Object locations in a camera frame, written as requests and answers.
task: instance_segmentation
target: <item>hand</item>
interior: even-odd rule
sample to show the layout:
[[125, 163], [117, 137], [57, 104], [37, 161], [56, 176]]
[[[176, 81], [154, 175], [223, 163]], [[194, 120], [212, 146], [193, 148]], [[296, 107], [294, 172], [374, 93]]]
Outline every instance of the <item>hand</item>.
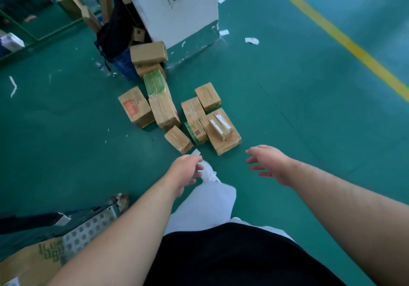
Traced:
[[275, 178], [280, 184], [288, 186], [285, 182], [285, 177], [292, 160], [291, 158], [277, 148], [267, 145], [251, 147], [246, 150], [246, 153], [252, 155], [251, 158], [246, 160], [247, 164], [258, 163], [250, 166], [251, 170], [259, 170], [258, 174], [260, 176]]
[[202, 173], [197, 171], [203, 169], [202, 165], [197, 164], [202, 160], [202, 156], [184, 154], [172, 163], [164, 178], [167, 183], [176, 188], [177, 197], [181, 196], [185, 186], [196, 183], [194, 177], [202, 176]]

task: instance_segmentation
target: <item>blue bin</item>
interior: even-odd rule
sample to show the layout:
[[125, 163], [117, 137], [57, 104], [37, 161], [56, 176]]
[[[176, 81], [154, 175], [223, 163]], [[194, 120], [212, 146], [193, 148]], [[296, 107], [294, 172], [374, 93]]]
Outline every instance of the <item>blue bin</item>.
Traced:
[[126, 80], [139, 78], [135, 66], [130, 59], [129, 47], [120, 55], [115, 57], [111, 64], [116, 67], [116, 69], [126, 78]]

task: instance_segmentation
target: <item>shoe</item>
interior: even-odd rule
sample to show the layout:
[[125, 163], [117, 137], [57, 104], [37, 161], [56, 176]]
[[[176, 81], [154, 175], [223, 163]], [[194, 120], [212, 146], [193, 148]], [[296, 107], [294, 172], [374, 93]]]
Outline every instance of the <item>shoe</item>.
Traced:
[[199, 164], [203, 166], [202, 170], [198, 170], [198, 172], [202, 173], [203, 182], [221, 183], [220, 179], [218, 179], [216, 176], [216, 172], [213, 170], [212, 166], [208, 162], [202, 161], [202, 162], [199, 162]]

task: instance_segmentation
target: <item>black bag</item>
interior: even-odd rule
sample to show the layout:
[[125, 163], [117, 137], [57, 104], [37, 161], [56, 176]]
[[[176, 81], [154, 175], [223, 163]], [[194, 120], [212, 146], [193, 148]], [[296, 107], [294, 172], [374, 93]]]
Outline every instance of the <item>black bag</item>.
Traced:
[[108, 23], [96, 35], [96, 48], [110, 63], [129, 46], [132, 34], [133, 19], [122, 0], [114, 0], [114, 10]]

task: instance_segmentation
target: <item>plastic bottle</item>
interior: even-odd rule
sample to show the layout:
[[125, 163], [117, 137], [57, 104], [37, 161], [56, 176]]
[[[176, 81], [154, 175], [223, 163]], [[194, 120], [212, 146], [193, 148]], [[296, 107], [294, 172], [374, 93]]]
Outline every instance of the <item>plastic bottle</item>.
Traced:
[[95, 59], [92, 59], [95, 62], [96, 67], [104, 73], [105, 76], [109, 77], [112, 75], [112, 73], [105, 67], [104, 64], [101, 64], [98, 61], [95, 61]]

